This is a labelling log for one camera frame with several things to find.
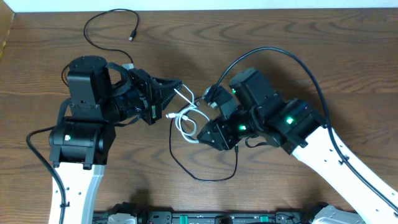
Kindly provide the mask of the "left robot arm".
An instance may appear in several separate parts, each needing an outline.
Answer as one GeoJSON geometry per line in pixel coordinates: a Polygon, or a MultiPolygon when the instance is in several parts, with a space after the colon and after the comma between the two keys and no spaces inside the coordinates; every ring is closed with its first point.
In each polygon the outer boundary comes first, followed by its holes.
{"type": "Polygon", "coordinates": [[[115,129],[139,120],[154,124],[183,82],[94,55],[68,67],[70,97],[49,135],[50,161],[61,181],[53,183],[49,222],[91,223],[115,129]]]}

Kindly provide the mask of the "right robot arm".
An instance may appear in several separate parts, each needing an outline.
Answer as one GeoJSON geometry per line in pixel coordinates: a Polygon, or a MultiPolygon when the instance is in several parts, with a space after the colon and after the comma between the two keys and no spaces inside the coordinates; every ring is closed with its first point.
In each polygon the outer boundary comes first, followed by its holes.
{"type": "Polygon", "coordinates": [[[221,114],[197,138],[219,151],[230,150],[246,137],[261,136],[267,145],[287,154],[322,176],[365,223],[397,223],[397,212],[361,180],[364,177],[397,205],[397,192],[353,154],[337,134],[329,135],[326,119],[308,102],[284,101],[255,68],[237,74],[222,86],[209,87],[203,99],[221,114]]]}

